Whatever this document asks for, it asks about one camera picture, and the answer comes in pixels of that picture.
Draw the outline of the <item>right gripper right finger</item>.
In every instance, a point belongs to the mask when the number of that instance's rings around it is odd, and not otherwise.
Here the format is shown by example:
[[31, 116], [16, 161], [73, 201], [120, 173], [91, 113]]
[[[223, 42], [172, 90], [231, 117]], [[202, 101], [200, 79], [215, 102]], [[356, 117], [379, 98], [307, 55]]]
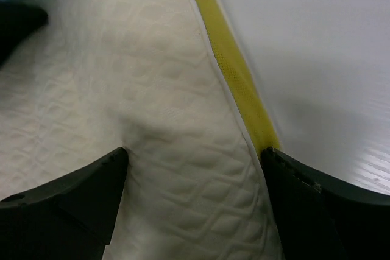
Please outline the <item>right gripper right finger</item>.
[[388, 195], [272, 147], [261, 166], [286, 259], [389, 259]]

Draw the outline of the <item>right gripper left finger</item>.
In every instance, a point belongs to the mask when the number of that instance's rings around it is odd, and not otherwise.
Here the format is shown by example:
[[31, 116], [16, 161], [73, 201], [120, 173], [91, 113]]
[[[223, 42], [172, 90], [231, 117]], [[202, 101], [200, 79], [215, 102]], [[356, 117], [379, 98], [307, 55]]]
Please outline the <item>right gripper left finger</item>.
[[122, 147], [1, 200], [1, 259], [102, 259], [112, 239], [128, 154]]

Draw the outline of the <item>cream pillow yellow edge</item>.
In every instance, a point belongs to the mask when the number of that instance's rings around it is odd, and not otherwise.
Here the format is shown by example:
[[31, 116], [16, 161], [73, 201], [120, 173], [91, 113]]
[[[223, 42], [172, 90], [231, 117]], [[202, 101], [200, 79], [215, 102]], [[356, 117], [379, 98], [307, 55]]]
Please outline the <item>cream pillow yellow edge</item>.
[[283, 259], [257, 151], [193, 0], [28, 0], [1, 69], [1, 197], [130, 155], [105, 259]]

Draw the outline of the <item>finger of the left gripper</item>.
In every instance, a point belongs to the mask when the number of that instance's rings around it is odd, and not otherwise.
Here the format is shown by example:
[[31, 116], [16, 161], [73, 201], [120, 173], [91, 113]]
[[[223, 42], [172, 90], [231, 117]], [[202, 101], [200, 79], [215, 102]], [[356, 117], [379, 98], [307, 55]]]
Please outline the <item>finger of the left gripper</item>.
[[27, 37], [48, 24], [41, 7], [1, 1], [1, 65]]

